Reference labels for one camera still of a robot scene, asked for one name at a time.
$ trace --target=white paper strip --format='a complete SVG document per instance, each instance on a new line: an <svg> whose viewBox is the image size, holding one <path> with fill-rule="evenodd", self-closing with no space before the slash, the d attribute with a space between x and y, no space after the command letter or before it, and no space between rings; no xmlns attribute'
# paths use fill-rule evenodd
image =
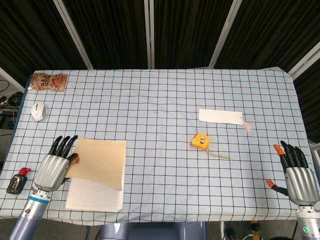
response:
<svg viewBox="0 0 320 240"><path fill-rule="evenodd" d="M219 124L243 125L242 112L200 109L199 121Z"/></svg>

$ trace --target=black curtain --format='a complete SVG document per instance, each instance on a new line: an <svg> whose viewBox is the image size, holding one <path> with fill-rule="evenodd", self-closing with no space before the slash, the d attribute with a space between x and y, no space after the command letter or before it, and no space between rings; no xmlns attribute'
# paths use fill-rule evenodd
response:
<svg viewBox="0 0 320 240"><path fill-rule="evenodd" d="M0 67L23 86L35 70L86 69L51 0L0 1Z"/></svg>
<svg viewBox="0 0 320 240"><path fill-rule="evenodd" d="M293 83L308 139L320 143L320 59Z"/></svg>
<svg viewBox="0 0 320 240"><path fill-rule="evenodd" d="M319 41L318 0L243 0L214 68L288 72Z"/></svg>
<svg viewBox="0 0 320 240"><path fill-rule="evenodd" d="M144 0L64 0L95 69L147 69Z"/></svg>
<svg viewBox="0 0 320 240"><path fill-rule="evenodd" d="M154 0L156 69L207 67L232 0Z"/></svg>

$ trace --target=robotic hand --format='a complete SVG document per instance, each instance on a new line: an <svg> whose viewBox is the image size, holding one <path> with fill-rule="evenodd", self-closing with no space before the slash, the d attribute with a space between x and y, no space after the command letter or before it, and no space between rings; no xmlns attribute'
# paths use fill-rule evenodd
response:
<svg viewBox="0 0 320 240"><path fill-rule="evenodd" d="M320 240L320 212L314 208L314 204L320 201L315 176L298 147L284 141L281 145L284 151L277 144L273 146L280 156L287 188L279 187L269 179L266 182L271 189L289 196L298 205L296 217L302 240Z"/></svg>
<svg viewBox="0 0 320 240"><path fill-rule="evenodd" d="M67 157L77 138L77 135L71 139L70 136L67 136L59 145L62 139L62 136L59 136L53 142L48 155L44 157L34 178L33 182L37 190L29 196L10 235L10 240L32 239L39 221L50 202L51 192L57 190L66 181L65 176L70 163L73 160L76 163L79 162L77 153L73 153Z"/></svg>

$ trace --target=floor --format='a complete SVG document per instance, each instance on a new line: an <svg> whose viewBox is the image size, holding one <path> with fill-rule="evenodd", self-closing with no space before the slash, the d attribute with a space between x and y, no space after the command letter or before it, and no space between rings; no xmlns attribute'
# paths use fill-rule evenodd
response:
<svg viewBox="0 0 320 240"><path fill-rule="evenodd" d="M6 87L6 83L0 81L0 90ZM15 87L10 85L9 88L0 93L0 97L5 94L16 91ZM5 159L6 153L9 150L12 131L0 129L0 162ZM13 227L16 224L16 219L0 219L0 240L7 240ZM295 220L274 220L274 221L260 221L263 234L268 238L277 236L292 237L296 221ZM251 232L251 225L249 221L235 221L229 225L232 227L238 238L242 239L245 235ZM95 239L99 227L93 226L90 228L89 239ZM74 225L70 223L41 220L38 230L34 236L34 240L70 240L70 239L85 239L86 227ZM220 224L218 222L208 223L208 239L220 240ZM295 240L301 240L299 232L295 235Z"/></svg>

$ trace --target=black device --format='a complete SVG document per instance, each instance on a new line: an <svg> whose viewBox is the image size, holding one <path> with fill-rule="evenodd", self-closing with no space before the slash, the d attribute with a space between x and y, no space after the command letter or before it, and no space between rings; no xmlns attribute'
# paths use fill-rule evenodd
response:
<svg viewBox="0 0 320 240"><path fill-rule="evenodd" d="M22 192L22 189L24 189L24 186L28 180L27 173L31 171L30 168L21 168L19 173L14 175L11 179L9 186L6 189L6 192L8 194L20 194Z"/></svg>

